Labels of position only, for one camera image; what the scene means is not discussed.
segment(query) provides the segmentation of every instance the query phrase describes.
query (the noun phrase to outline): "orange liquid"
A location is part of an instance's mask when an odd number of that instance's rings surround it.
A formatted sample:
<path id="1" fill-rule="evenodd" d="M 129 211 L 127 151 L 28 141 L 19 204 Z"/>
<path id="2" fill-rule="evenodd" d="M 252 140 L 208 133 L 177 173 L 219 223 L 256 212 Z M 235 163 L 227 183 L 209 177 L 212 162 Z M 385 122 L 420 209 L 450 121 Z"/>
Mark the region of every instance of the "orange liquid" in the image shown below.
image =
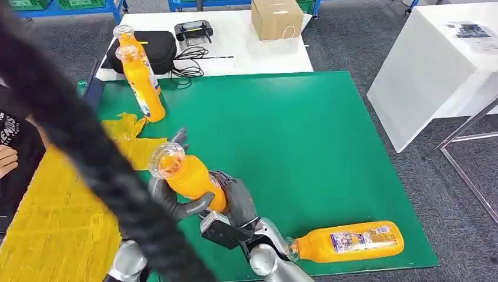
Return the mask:
<path id="1" fill-rule="evenodd" d="M 316 229 L 296 239 L 291 246 L 300 259 L 316 263 L 394 256 L 403 247 L 403 237 L 391 221 Z"/>
<path id="2" fill-rule="evenodd" d="M 216 179 L 211 179 L 206 166 L 197 157 L 187 155 L 181 161 L 180 158 L 164 156 L 159 161 L 159 170 L 166 168 L 167 173 L 172 174 L 166 181 L 174 191 L 193 200 L 199 199 L 206 192 L 213 192 L 214 199 L 209 209 L 223 212 L 227 205 L 225 193 Z"/>
<path id="3" fill-rule="evenodd" d="M 166 111 L 149 79 L 149 70 L 140 60 L 123 62 L 124 74 L 132 87 L 143 115 L 149 122 L 162 120 Z"/>
<path id="4" fill-rule="evenodd" d="M 121 45 L 121 46 L 126 45 L 126 44 L 130 44 L 130 45 L 133 45 L 137 48 L 137 50 L 139 51 L 139 57 L 142 59 L 142 62 L 149 69 L 149 79 L 151 80 L 150 83 L 156 88 L 156 90 L 155 90 L 156 94 L 157 95 L 161 94 L 161 87 L 159 86 L 159 83 L 157 82 L 157 79 L 154 75 L 154 72 L 152 71 L 152 67 L 150 66 L 149 59 L 147 58 L 147 55 L 145 54 L 145 49 L 143 49 L 143 45 L 133 35 L 123 34 L 117 40 L 119 40 L 119 45 Z"/>

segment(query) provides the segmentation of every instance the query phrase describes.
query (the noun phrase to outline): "orange juice bottle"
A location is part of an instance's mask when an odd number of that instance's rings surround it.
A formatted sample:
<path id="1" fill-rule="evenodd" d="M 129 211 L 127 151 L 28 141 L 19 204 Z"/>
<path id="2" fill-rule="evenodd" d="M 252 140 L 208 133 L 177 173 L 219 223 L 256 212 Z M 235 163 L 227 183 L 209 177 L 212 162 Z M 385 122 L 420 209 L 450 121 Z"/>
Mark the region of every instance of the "orange juice bottle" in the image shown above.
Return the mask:
<path id="1" fill-rule="evenodd" d="M 403 237 L 391 221 L 375 221 L 316 229 L 306 236 L 290 238 L 291 260 L 316 263 L 368 260 L 401 253 Z"/>
<path id="2" fill-rule="evenodd" d="M 178 194 L 197 200 L 206 192 L 213 192 L 214 199 L 209 209 L 223 212 L 227 205 L 225 193 L 206 166 L 195 156 L 185 155 L 178 143 L 167 142 L 152 153 L 149 171 L 154 177 L 166 179 Z"/>
<path id="3" fill-rule="evenodd" d="M 149 122 L 162 120 L 166 111 L 149 80 L 149 70 L 140 60 L 137 48 L 133 45 L 120 46 L 116 50 L 116 57 L 123 63 L 124 74 L 135 93 L 145 118 Z"/>
<path id="4" fill-rule="evenodd" d="M 156 75 L 154 74 L 154 71 L 152 70 L 152 67 L 150 66 L 149 59 L 147 58 L 147 54 L 145 54 L 145 49 L 143 49 L 142 44 L 146 42 L 139 42 L 134 35 L 135 31 L 133 28 L 129 25 L 118 25 L 117 27 L 114 28 L 113 34 L 119 40 L 120 46 L 126 45 L 126 44 L 131 44 L 135 46 L 138 51 L 139 51 L 139 58 L 142 60 L 142 62 L 147 66 L 149 69 L 149 79 L 150 83 L 154 86 L 156 90 L 156 94 L 159 95 L 161 94 L 161 87 L 159 86 L 159 83 L 157 82 Z"/>

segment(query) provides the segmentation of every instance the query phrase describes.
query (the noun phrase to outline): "clear bottle cap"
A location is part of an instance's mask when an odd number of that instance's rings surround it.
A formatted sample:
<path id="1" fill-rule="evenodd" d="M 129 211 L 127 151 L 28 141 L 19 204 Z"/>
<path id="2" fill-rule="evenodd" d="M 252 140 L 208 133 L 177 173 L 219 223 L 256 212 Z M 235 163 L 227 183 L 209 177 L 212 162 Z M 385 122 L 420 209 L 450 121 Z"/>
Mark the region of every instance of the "clear bottle cap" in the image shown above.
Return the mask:
<path id="1" fill-rule="evenodd" d="M 185 151 L 181 145 L 174 142 L 164 143 L 150 156 L 150 174 L 160 179 L 172 177 L 180 170 L 184 158 Z"/>
<path id="2" fill-rule="evenodd" d="M 287 237 L 285 241 L 287 241 L 287 245 L 289 246 L 289 255 L 287 257 L 292 261 L 297 261 L 299 259 L 299 247 L 296 239 Z"/>
<path id="3" fill-rule="evenodd" d="M 116 49 L 116 58 L 123 62 L 132 62 L 139 58 L 138 49 L 130 44 L 119 46 Z"/>
<path id="4" fill-rule="evenodd" d="M 114 28 L 114 30 L 112 31 L 112 34 L 117 39 L 128 40 L 133 36 L 134 30 L 129 25 L 118 25 L 117 27 Z"/>

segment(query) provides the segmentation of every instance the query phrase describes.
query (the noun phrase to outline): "black braided cable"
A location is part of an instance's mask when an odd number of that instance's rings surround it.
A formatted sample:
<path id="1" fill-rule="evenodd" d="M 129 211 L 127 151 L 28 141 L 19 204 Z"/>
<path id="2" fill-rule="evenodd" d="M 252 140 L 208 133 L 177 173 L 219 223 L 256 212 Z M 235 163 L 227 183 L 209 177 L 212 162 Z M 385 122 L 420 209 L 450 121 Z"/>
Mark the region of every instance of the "black braided cable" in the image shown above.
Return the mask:
<path id="1" fill-rule="evenodd" d="M 0 76 L 63 150 L 95 195 L 136 240 L 150 265 L 171 282 L 213 282 L 172 217 L 154 202 L 131 165 L 105 135 L 75 86 L 12 28 L 20 26 L 0 2 Z"/>

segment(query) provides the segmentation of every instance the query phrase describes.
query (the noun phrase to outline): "cardboard box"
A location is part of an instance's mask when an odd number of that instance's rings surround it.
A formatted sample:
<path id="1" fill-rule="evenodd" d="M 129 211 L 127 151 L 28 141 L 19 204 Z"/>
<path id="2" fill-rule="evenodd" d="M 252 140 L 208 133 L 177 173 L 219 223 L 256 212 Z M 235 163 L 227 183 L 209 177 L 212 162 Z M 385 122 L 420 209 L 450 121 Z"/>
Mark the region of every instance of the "cardboard box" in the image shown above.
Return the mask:
<path id="1" fill-rule="evenodd" d="M 251 1 L 251 20 L 260 40 L 299 37 L 302 17 L 295 0 Z"/>

